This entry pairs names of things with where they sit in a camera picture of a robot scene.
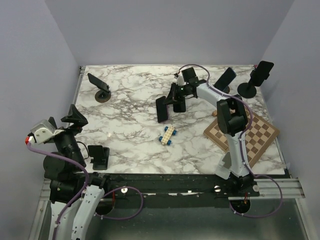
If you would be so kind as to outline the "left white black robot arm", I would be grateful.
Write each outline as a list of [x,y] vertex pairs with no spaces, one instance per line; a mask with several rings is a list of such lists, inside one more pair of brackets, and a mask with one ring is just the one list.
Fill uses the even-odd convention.
[[111,180],[97,172],[80,174],[86,163],[75,135],[82,131],[88,120],[74,104],[61,121],[70,126],[58,128],[58,133],[49,142],[55,144],[56,155],[69,158],[75,164],[52,156],[44,158],[44,176],[50,179],[52,218],[49,236],[54,240],[83,240],[100,199],[110,194]]

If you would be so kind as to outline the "black smartphone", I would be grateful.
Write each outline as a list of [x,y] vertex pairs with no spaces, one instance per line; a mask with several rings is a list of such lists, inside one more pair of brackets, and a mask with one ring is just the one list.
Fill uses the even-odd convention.
[[185,113],[186,112],[186,100],[182,98],[180,101],[173,104],[173,111],[175,113]]

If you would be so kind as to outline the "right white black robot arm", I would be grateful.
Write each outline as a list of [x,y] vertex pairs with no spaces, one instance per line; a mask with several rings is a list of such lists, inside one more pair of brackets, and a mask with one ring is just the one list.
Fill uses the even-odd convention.
[[229,150],[220,159],[215,174],[229,182],[234,195],[241,196],[254,182],[245,144],[245,132],[252,122],[247,113],[251,110],[239,95],[225,93],[237,76],[232,68],[227,68],[214,85],[208,79],[199,79],[194,68],[193,64],[179,68],[168,96],[157,107],[172,105],[175,113],[184,113],[187,96],[203,99],[216,107],[218,128],[226,137]]

